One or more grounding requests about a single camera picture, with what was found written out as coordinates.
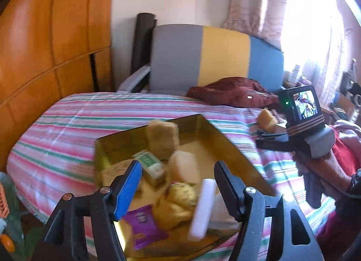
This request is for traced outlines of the person right hand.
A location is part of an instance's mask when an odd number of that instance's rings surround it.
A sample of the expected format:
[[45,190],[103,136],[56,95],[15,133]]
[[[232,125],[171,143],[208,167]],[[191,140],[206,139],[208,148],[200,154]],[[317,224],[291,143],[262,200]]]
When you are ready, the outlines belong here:
[[324,188],[324,194],[334,200],[341,198],[341,193],[348,189],[351,176],[348,176],[338,163],[333,151],[330,151],[321,159],[305,162],[297,155],[293,155],[292,159],[296,162],[298,175],[303,176],[309,172],[313,172],[321,179]]

